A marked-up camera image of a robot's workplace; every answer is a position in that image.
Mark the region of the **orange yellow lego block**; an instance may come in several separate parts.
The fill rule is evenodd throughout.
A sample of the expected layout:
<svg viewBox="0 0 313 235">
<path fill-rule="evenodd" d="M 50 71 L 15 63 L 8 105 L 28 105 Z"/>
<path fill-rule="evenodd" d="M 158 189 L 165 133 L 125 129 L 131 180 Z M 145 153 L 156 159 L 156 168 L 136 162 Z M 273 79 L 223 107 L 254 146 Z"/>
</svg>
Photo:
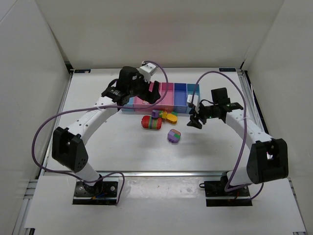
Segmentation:
<svg viewBox="0 0 313 235">
<path fill-rule="evenodd" d="M 177 113 L 175 112 L 168 113 L 167 118 L 164 120 L 169 122 L 170 124 L 176 124 L 178 121 Z"/>
</svg>

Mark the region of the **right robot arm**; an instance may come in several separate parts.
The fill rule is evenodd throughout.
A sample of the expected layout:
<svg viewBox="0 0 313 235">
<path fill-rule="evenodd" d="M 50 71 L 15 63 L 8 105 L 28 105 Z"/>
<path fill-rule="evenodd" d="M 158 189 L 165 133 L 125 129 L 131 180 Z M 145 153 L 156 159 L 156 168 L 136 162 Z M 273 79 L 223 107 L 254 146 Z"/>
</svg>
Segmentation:
<svg viewBox="0 0 313 235">
<path fill-rule="evenodd" d="M 205 106 L 197 95 L 188 95 L 187 104 L 191 107 L 188 126 L 201 129 L 208 119 L 218 118 L 231 127 L 242 139 L 240 154 L 249 149 L 245 167 L 235 164 L 221 178 L 225 191 L 261 184 L 288 177 L 288 146 L 283 139 L 275 139 L 264 132 L 246 115 L 246 108 L 237 102 L 232 103 L 226 88 L 211 91 L 213 103 Z"/>
</svg>

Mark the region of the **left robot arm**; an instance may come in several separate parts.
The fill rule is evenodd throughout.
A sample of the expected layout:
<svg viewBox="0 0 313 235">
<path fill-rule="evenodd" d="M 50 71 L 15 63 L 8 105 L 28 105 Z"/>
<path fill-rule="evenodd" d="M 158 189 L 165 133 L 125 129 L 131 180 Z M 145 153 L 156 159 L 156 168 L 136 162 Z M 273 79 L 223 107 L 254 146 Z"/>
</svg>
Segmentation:
<svg viewBox="0 0 313 235">
<path fill-rule="evenodd" d="M 68 127 L 57 127 L 53 133 L 52 158 L 85 184 L 94 186 L 100 174 L 88 163 L 89 156 L 85 147 L 88 140 L 130 98 L 137 96 L 150 104 L 160 99 L 159 82 L 151 82 L 156 70 L 156 65 L 152 63 L 146 63 L 138 69 L 124 66 L 119 77 L 111 81 L 101 93 L 93 110 L 87 111 Z"/>
</svg>

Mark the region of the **purple green lego block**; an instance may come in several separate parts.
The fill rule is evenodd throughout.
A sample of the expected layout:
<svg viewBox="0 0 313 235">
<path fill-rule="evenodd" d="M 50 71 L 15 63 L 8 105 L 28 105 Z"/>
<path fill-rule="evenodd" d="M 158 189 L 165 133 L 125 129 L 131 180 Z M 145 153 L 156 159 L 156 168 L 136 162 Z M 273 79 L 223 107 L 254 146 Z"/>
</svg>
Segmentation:
<svg viewBox="0 0 313 235">
<path fill-rule="evenodd" d="M 171 129 L 167 134 L 167 140 L 171 143 L 178 143 L 181 138 L 181 133 L 175 129 Z"/>
</svg>

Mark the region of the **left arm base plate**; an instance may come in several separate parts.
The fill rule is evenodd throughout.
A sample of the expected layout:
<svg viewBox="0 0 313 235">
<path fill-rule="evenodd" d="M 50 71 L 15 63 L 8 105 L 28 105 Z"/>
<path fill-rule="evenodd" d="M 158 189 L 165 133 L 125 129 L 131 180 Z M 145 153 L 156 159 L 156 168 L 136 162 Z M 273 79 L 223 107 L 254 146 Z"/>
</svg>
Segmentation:
<svg viewBox="0 0 313 235">
<path fill-rule="evenodd" d="M 120 199 L 119 178 L 114 173 L 106 175 L 104 179 L 90 186 L 82 181 L 76 181 L 72 204 L 73 205 L 106 205 L 115 206 Z"/>
</svg>

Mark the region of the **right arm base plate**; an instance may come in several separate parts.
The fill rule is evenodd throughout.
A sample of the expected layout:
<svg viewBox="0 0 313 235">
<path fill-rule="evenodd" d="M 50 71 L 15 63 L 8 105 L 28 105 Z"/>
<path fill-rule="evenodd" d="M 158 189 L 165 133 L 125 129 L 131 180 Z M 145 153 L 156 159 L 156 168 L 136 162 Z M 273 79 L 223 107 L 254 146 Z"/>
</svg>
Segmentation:
<svg viewBox="0 0 313 235">
<path fill-rule="evenodd" d="M 248 187 L 226 192 L 220 181 L 204 181 L 199 187 L 204 189 L 207 207 L 252 206 Z"/>
</svg>

